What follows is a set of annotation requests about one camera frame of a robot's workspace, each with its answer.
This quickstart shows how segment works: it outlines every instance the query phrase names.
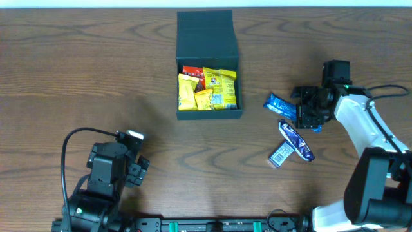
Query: snack bag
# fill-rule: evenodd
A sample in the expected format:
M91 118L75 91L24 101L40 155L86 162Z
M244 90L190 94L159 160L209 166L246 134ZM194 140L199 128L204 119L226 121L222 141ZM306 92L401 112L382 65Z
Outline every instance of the snack bag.
M296 153L302 157L302 159L309 162L315 159L315 155L310 150L307 143L284 119L279 121L279 130L283 137L289 142L289 145L292 145Z
M197 110L198 106L194 100L194 89L199 83L199 78L179 74L179 110Z
M203 73L203 68L183 66L183 74L199 78L200 81L196 89L194 89L195 93L205 89L205 74Z
M194 94L199 110L214 110L212 105L213 90L202 90Z
M213 89L212 104L215 110L237 109L234 95L236 72L203 68L206 89Z

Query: open box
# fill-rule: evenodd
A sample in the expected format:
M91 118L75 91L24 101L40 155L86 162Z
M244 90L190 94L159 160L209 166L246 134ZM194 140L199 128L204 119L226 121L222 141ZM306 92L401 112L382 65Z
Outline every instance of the open box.
M238 119L243 113L238 43L233 29L232 11L178 12L176 43L178 74L183 66L236 71L234 81L236 110L177 111L178 120Z

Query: black bracket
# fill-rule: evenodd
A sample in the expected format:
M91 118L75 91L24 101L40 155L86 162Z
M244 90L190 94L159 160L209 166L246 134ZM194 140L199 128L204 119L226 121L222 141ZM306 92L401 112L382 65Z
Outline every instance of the black bracket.
M331 60L323 63L322 87L332 84L352 85L349 61Z
M149 165L150 161L143 156L140 156L136 164L133 163L127 167L126 187L130 188L134 185L141 185L144 177L146 176Z
M318 112L317 99L319 87L295 87L291 98L299 97L301 101L296 104L296 128L318 128L324 124L324 115Z

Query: wood grain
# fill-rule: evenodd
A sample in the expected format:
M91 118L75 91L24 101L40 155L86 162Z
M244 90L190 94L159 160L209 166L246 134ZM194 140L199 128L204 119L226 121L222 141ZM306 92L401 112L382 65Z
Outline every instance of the wood grain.
M245 112L239 120L176 120L176 11L168 9L0 10L0 230L49 231L63 204L59 163L72 129L137 130L151 161L122 209L164 217L304 213L342 198L357 163L338 122L300 131L316 159L267 157L283 139L281 117L262 108L319 85L323 61L351 61L355 84L412 88L412 10L403 8L239 8ZM412 146L412 98L377 103L395 135ZM94 142L68 146L68 192L89 170Z

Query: black cable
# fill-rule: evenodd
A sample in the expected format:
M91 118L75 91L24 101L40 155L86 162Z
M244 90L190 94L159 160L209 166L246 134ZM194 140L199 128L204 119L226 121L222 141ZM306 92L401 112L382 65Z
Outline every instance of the black cable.
M68 198L67 198L67 191L66 191L66 177L64 174L64 165L65 165L65 158L66 158L66 147L67 147L67 143L70 139L70 137L79 132L79 131L94 131L97 133L102 133L104 135L110 135L110 136L114 136L117 137L117 134L114 133L110 133L110 132L106 132L106 131L102 131L102 130L98 130L95 128L77 128L76 130L73 130L72 132L70 132L66 138L64 139L63 142L63 147L62 147L62 159L61 159L61 164L60 164L60 170L61 170L61 178L62 178L62 191L63 191L63 200L64 200L64 207L66 208L66 214L67 214L67 218L68 218L68 231L71 232L71 217L70 217L70 211L69 211L69 203L68 203Z
M282 213L284 213L294 224L295 224L295 227L294 228L292 228L292 229L288 229L288 231L292 231L292 230L294 230L294 229L296 229L297 228L297 221L295 221L291 216L290 216L290 214L288 214L285 210L283 210L283 209L274 209L274 210L272 210L272 212L270 212L269 214L268 214L268 216L266 217L266 225L268 225L268 227L270 228L270 229L272 229L273 231L275 231L275 232L280 232L280 230L277 230L277 229L275 229L275 227L274 226L272 226L270 223L269 223L269 218L270 218L270 216L272 216L275 212L277 212L277 211L280 211L280 212L282 212Z
M379 88L400 88L400 89L403 89L405 91L405 93L387 94L387 95L379 95L379 96L376 96L376 97L372 97L366 102L366 110L368 111L369 116L371 117L372 121L376 124L378 129L385 136L385 139L396 150L396 152L398 153L399 158L405 164L406 171L408 172L409 176L412 178L412 169L411 169L411 165L410 165L409 161L407 160L407 158L405 158L405 156L403 156L402 151L395 144L395 142L393 142L392 136L388 135L388 133L386 133L385 129L379 124L378 120L373 115L372 110L371 110L372 107L370 106L371 102L374 101L374 100L388 98L388 97L403 97L403 96L409 95L410 91L407 88L405 88L403 86L400 86L400 85L397 85L397 84L385 84L385 85L381 85L381 86L374 86L374 87L368 88L367 90L370 91L370 90L376 90L376 89L379 89Z
M77 193L79 193L80 188L82 187L82 185L84 184L84 182L89 179L90 174L84 175L82 178L79 179L79 181L77 182L77 185L75 187L75 189L73 190L72 195L76 195Z

